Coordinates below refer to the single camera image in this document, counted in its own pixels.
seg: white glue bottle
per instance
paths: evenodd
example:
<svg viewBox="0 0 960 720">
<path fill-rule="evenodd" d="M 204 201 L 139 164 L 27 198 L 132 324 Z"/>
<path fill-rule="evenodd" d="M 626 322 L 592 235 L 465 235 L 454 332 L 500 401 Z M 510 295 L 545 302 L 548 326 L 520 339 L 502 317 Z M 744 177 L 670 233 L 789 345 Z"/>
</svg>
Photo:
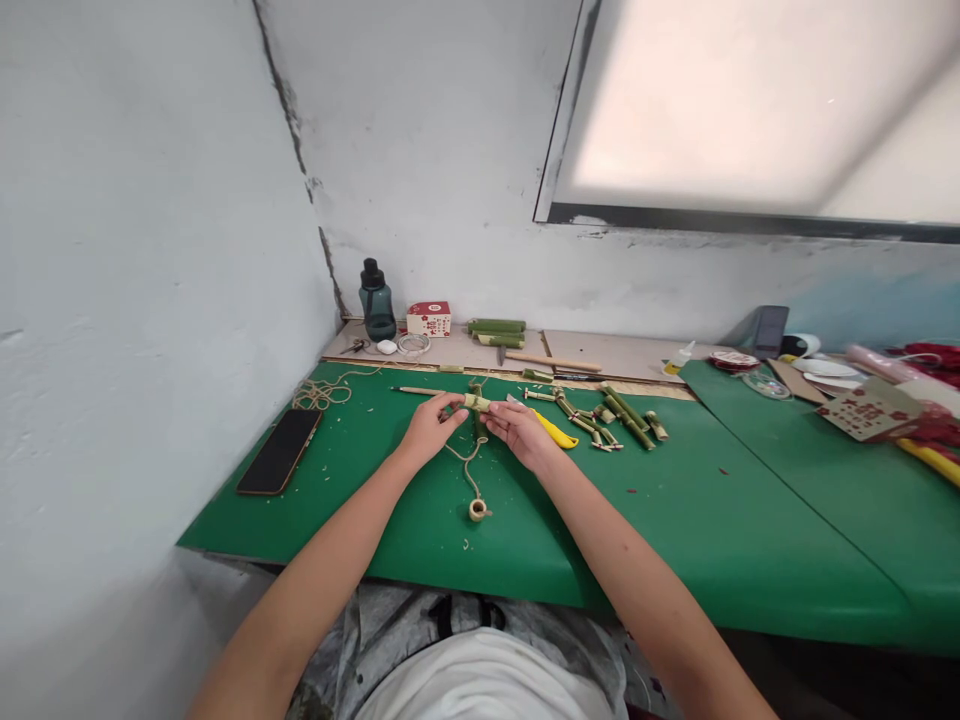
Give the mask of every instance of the white glue bottle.
<svg viewBox="0 0 960 720">
<path fill-rule="evenodd" d="M 696 340 L 691 340 L 690 344 L 685 348 L 677 350 L 677 354 L 670 358 L 670 362 L 664 366 L 663 372 L 667 375 L 679 375 L 680 368 L 686 365 L 687 360 L 693 357 L 693 346 L 696 344 Z"/>
</svg>

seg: dark green water bottle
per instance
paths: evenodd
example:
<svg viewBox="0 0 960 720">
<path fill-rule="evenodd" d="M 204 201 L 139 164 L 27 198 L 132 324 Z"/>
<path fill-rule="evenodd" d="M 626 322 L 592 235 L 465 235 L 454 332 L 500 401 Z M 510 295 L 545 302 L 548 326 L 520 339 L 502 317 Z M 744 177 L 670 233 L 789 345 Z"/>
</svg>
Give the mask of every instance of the dark green water bottle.
<svg viewBox="0 0 960 720">
<path fill-rule="evenodd" d="M 363 306 L 363 325 L 374 343 L 393 340 L 397 334 L 397 320 L 393 316 L 393 295 L 384 282 L 383 270 L 377 261 L 367 258 L 360 273 L 360 303 Z"/>
</svg>

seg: hand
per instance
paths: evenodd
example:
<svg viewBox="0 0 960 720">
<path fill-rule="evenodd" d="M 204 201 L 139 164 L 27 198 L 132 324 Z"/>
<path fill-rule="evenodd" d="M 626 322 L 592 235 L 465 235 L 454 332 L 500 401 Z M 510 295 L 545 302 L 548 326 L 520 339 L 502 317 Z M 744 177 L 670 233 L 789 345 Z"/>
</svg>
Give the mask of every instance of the hand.
<svg viewBox="0 0 960 720">
<path fill-rule="evenodd" d="M 419 470 L 427 461 L 443 449 L 454 430 L 470 415 L 469 410 L 459 409 L 463 395 L 444 393 L 435 395 L 417 408 L 410 420 L 410 427 L 396 450 L 414 463 Z M 450 405 L 456 412 L 447 415 L 444 409 Z"/>
<path fill-rule="evenodd" d="M 509 402 L 490 403 L 482 416 L 487 429 L 503 440 L 517 459 L 537 477 L 547 472 L 563 451 L 528 407 Z"/>
</svg>

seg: green table mat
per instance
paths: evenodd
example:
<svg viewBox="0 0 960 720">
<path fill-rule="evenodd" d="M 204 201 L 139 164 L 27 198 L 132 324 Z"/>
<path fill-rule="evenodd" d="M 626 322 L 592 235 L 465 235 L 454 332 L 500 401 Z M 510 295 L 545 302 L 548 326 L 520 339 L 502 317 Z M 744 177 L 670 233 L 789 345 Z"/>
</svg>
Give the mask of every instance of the green table mat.
<svg viewBox="0 0 960 720">
<path fill-rule="evenodd" d="M 682 374 L 720 422 L 903 592 L 911 645 L 960 653 L 960 492 L 893 445 L 856 442 L 809 403 L 769 400 L 705 361 Z"/>
<path fill-rule="evenodd" d="M 312 377 L 334 380 L 357 366 L 321 363 Z M 240 496 L 240 464 L 179 544 L 233 557 L 286 563 L 399 443 L 425 398 L 393 385 L 463 392 L 469 376 L 384 369 L 350 376 L 352 399 L 332 406 L 282 496 Z M 526 383 L 490 379 L 485 397 L 521 395 Z M 600 393 L 571 390 L 591 408 Z M 718 625 L 859 643 L 898 640 L 903 597 L 860 552 L 749 452 L 702 405 L 635 397 L 656 410 L 671 439 L 653 452 L 611 425 L 626 449 L 605 453 L 549 402 L 531 400 L 580 445 L 573 459 L 674 568 Z M 451 445 L 473 447 L 468 420 Z M 536 479 L 496 438 L 471 464 L 494 513 L 467 517 L 472 490 L 446 450 L 413 480 L 369 568 L 378 577 L 607 609 L 606 598 Z"/>
</svg>

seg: white shirt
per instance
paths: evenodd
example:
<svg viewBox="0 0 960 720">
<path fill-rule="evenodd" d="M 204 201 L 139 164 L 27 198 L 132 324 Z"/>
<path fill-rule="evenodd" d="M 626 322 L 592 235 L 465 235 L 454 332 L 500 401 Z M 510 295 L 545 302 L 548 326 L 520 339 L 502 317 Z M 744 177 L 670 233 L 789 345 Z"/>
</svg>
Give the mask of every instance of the white shirt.
<svg viewBox="0 0 960 720">
<path fill-rule="evenodd" d="M 356 720 L 609 720 L 596 684 L 574 675 L 516 638 L 479 628 L 407 658 L 357 713 Z"/>
</svg>

